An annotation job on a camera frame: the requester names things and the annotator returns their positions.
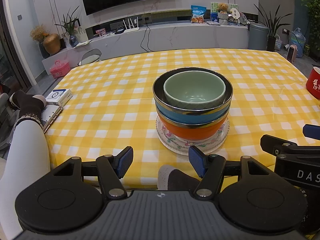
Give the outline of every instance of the golden vase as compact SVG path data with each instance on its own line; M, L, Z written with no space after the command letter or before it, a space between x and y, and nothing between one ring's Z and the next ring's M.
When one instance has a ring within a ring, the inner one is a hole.
M50 34L43 40L43 46L45 50L50 54L56 54L60 51L60 37L57 33Z

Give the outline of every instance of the photo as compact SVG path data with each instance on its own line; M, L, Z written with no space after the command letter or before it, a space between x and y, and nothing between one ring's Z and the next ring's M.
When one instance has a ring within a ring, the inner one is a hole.
M100 36L103 36L103 35L106 35L106 29L103 28L103 29L100 29L100 30L96 30L96 34L98 35L98 37Z

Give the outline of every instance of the yellow checkered tablecloth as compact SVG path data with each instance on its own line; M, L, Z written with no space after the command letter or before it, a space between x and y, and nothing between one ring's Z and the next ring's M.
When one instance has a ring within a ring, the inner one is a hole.
M171 50L72 69L56 88L70 88L74 95L46 133L52 165L72 156L92 161L132 146L134 160L123 179L125 186L156 185L163 164L197 177L188 157L165 148L156 133L153 82L162 73L185 66L215 70L233 85L229 134L215 153L228 160L251 155L270 166L275 158L261 150L263 134L319 145L302 134L304 124L319 124L318 101L305 89L306 77L278 53Z

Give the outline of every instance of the basket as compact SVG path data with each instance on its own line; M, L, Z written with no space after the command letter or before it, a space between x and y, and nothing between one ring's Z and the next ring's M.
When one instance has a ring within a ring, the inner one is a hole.
M219 19L220 25L228 25L229 21L227 19Z
M54 78L63 77L70 71L69 61L56 60L54 65L50 68L50 73Z
M218 18L219 19L228 19L229 18L229 14L227 14L227 13L218 13Z
M276 34L276 44L275 44L275 49L280 50L282 45L282 41L280 39L280 36Z

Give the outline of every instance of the chair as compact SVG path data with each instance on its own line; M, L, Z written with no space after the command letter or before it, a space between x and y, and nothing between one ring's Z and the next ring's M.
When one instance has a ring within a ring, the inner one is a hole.
M19 110L13 111L7 103L8 99L9 96L6 93L0 95L0 150L10 146L13 126L19 118Z
M101 56L101 51L99 49L92 49L86 52L83 56L81 61L79 62L79 66L90 64L96 61L99 61Z

